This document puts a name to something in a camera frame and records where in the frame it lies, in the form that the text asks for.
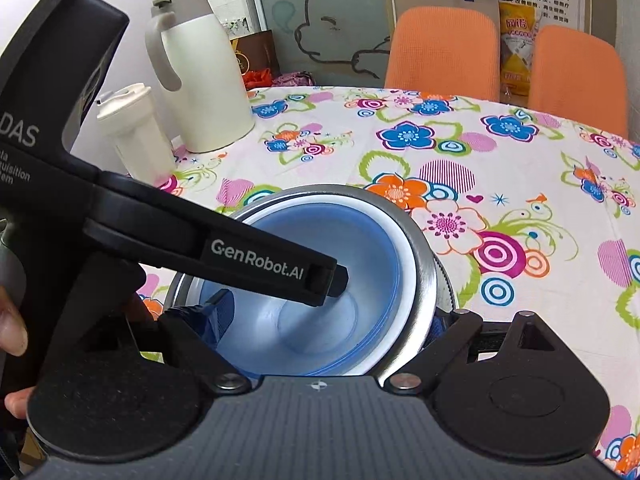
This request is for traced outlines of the person's left hand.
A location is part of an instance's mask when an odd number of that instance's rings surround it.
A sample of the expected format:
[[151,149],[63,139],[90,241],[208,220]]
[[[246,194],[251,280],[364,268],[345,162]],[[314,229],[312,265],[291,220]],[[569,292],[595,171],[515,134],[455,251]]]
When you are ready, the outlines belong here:
[[[1,349],[11,356],[22,356],[28,346],[26,325],[4,287],[0,290],[0,309]],[[31,386],[8,393],[4,397],[8,412],[17,419],[25,419],[28,401],[34,390],[35,386]]]

